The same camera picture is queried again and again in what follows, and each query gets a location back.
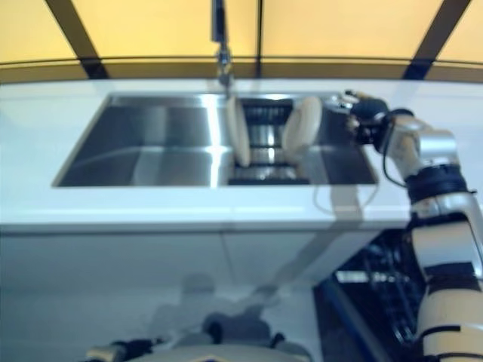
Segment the white plate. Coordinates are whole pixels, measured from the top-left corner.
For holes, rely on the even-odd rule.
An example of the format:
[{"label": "white plate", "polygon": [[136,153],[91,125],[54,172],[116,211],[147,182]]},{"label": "white plate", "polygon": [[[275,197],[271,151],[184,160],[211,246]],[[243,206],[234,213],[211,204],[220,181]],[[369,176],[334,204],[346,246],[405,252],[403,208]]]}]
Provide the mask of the white plate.
[{"label": "white plate", "polygon": [[300,152],[315,142],[321,118],[322,101],[318,97],[306,97],[294,108],[281,137],[281,147],[290,162],[297,162]]},{"label": "white plate", "polygon": [[250,140],[248,139],[247,121],[242,102],[235,96],[226,101],[226,123],[230,142],[235,151],[236,161],[243,167],[250,164]]}]

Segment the robotic arm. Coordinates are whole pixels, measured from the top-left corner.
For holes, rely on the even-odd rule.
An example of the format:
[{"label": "robotic arm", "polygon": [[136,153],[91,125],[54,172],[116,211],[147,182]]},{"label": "robotic arm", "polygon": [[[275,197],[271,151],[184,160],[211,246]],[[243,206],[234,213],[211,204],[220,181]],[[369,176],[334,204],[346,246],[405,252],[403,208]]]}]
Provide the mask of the robotic arm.
[{"label": "robotic arm", "polygon": [[[418,315],[423,360],[483,360],[483,217],[460,172],[454,136],[385,102],[347,91],[349,129],[383,156],[386,177],[408,190],[411,221],[401,248],[426,282]],[[391,158],[405,181],[386,171]]]}]

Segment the cable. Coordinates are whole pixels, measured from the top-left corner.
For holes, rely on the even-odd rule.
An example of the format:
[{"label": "cable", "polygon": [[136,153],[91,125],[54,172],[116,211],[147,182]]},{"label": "cable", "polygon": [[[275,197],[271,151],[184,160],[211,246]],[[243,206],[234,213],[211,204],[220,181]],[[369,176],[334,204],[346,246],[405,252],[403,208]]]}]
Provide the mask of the cable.
[{"label": "cable", "polygon": [[[336,214],[336,212],[334,210],[326,209],[325,207],[321,206],[320,203],[317,200],[318,190],[319,190],[320,186],[321,185],[315,185],[314,192],[312,193],[312,203],[317,210],[319,210],[322,213],[325,213],[327,215],[333,216],[333,215]],[[340,186],[340,185],[330,185],[330,186],[331,187],[337,187],[337,186]],[[379,191],[379,186],[380,186],[380,183],[376,183],[374,185],[374,190],[368,196],[368,199],[364,203],[362,203],[360,205],[356,205],[356,206],[359,207],[360,211],[363,211],[374,200],[374,198],[377,195],[377,192]]]},{"label": "cable", "polygon": [[391,139],[392,139],[392,134],[394,133],[394,127],[395,127],[395,122],[394,121],[391,121],[391,125],[390,125],[390,129],[389,129],[389,132],[388,132],[388,136],[387,136],[387,141],[386,141],[386,144],[384,145],[384,150],[383,150],[383,172],[384,172],[384,176],[392,183],[394,183],[395,185],[399,186],[399,187],[402,187],[403,189],[406,189],[406,185],[404,183],[400,183],[399,181],[396,181],[395,179],[393,179],[388,173],[387,173],[387,169],[386,169],[386,156],[387,156],[387,150],[389,148],[389,144],[391,143]]}]

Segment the faucet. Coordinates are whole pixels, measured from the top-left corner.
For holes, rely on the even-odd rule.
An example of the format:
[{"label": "faucet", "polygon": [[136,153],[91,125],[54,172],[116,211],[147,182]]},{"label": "faucet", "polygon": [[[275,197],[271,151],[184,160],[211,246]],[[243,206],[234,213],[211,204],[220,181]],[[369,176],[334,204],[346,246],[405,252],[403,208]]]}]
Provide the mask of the faucet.
[{"label": "faucet", "polygon": [[225,88],[226,98],[229,98],[229,88],[233,82],[232,55],[228,47],[228,32],[226,31],[226,16],[224,0],[211,2],[211,40],[220,43],[216,53],[218,64],[218,81]]}]

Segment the white cabinet door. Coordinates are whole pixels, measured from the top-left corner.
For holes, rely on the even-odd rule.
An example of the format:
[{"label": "white cabinet door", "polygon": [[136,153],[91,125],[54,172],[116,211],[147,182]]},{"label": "white cabinet door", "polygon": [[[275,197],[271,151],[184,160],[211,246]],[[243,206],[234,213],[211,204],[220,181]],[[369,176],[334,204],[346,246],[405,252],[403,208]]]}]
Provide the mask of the white cabinet door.
[{"label": "white cabinet door", "polygon": [[378,232],[240,232],[223,234],[237,284],[277,287],[316,284]]},{"label": "white cabinet door", "polygon": [[5,290],[165,290],[196,284],[196,275],[232,283],[217,233],[12,235],[2,237],[1,255]]}]

